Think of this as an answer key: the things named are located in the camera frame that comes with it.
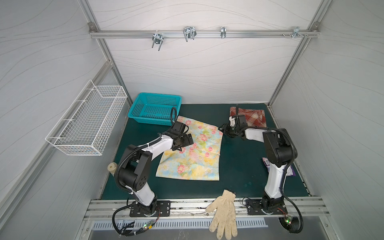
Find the red plaid skirt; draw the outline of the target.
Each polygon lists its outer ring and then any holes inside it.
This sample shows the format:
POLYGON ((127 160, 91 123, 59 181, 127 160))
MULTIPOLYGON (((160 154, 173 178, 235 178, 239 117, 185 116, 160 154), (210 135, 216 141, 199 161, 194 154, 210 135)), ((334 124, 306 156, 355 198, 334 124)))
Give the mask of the red plaid skirt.
POLYGON ((242 125, 241 128, 245 127, 245 124, 247 124, 248 127, 267 127, 264 110, 249 110, 231 107, 230 116, 236 116, 236 113, 238 113, 238 117, 240 119, 240 123, 238 125, 242 125))

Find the floral skirt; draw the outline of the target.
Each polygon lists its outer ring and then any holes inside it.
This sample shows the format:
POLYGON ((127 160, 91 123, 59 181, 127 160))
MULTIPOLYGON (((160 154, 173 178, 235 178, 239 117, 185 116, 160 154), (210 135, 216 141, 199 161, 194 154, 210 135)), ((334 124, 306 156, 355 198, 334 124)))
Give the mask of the floral skirt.
POLYGON ((223 133, 219 128, 194 119, 178 116, 186 124, 194 143, 181 151, 163 153, 156 177, 192 180, 219 181, 219 161, 223 133))

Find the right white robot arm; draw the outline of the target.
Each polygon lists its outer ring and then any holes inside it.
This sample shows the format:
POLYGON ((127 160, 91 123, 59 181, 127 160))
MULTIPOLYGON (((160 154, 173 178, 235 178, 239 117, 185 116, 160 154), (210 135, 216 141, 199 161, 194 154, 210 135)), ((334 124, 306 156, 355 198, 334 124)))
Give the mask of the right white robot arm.
POLYGON ((244 115, 239 115, 236 107, 235 115, 229 122, 219 127, 224 135, 230 138, 243 139, 264 143, 267 159, 270 163, 269 175, 265 186, 265 197, 277 200, 284 196, 284 184, 288 168, 298 156, 297 149, 284 128, 262 128, 249 126, 244 115))

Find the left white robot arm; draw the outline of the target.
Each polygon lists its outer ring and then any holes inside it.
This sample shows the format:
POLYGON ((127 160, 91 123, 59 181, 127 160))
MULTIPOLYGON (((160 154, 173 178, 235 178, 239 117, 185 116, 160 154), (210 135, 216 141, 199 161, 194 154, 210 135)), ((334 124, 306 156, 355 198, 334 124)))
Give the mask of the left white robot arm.
POLYGON ((171 127, 159 136, 141 146, 129 145, 114 173, 115 183, 121 190, 134 197, 137 204, 151 208, 156 204, 156 195, 151 190, 148 179, 152 161, 164 152, 181 151, 193 145, 189 127, 177 121, 177 109, 171 109, 171 127))

